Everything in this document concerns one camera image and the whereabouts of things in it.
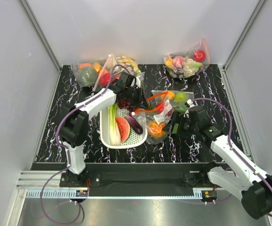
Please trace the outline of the zip bag orange slider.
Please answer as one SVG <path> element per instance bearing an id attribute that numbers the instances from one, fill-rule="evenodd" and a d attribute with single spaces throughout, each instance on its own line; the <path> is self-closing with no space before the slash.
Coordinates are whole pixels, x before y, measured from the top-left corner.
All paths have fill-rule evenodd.
<path id="1" fill-rule="evenodd" d="M 146 142 L 149 145 L 156 145 L 163 142 L 167 136 L 171 134 L 172 114 L 179 112 L 186 115 L 187 110 L 192 105 L 192 99 L 194 99 L 194 93 L 192 92 L 153 90 L 152 96 L 146 99 L 148 107 L 146 109 L 136 109 L 132 112 L 132 116 L 140 125 L 144 126 L 146 130 L 150 121 L 155 121 L 158 124 L 164 122 L 165 127 L 163 131 L 165 131 L 167 135 L 161 138 L 153 138 L 148 133 Z"/>

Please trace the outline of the fake pineapple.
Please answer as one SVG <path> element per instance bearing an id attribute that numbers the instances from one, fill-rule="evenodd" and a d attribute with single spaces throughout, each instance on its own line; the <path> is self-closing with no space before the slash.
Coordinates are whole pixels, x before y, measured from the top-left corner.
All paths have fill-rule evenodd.
<path id="1" fill-rule="evenodd" d="M 153 138 L 161 138 L 165 135 L 167 135 L 167 133 L 165 131 L 163 131 L 165 127 L 165 123 L 164 122 L 161 122 L 160 124 L 158 124 L 157 122 L 155 121 L 150 121 L 148 123 L 148 133 L 151 137 Z"/>

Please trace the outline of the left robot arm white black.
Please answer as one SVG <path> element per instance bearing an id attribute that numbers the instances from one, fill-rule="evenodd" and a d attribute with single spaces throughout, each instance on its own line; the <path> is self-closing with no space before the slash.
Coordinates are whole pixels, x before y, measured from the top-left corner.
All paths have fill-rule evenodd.
<path id="1" fill-rule="evenodd" d="M 89 121 L 99 112 L 121 100 L 128 100 L 134 107 L 147 106 L 142 81 L 144 73 L 137 76 L 123 72 L 119 79 L 109 81 L 92 97 L 66 108 L 64 118 L 56 131 L 56 143 L 63 147 L 67 156 L 65 171 L 76 186 L 86 183 L 86 164 L 83 160 L 83 144 L 88 134 Z"/>

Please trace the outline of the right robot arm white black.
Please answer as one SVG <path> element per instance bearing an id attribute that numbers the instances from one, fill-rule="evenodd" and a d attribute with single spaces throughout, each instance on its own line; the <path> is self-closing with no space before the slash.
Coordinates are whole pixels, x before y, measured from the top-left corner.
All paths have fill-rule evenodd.
<path id="1" fill-rule="evenodd" d="M 211 122 L 202 106 L 193 105 L 186 113 L 174 112 L 171 118 L 172 134 L 180 137 L 195 135 L 231 168 L 227 172 L 216 163 L 200 171 L 203 186 L 217 185 L 236 197 L 249 216 L 259 219 L 272 217 L 272 175 L 258 167 L 231 141 L 231 133 L 224 132 Z"/>

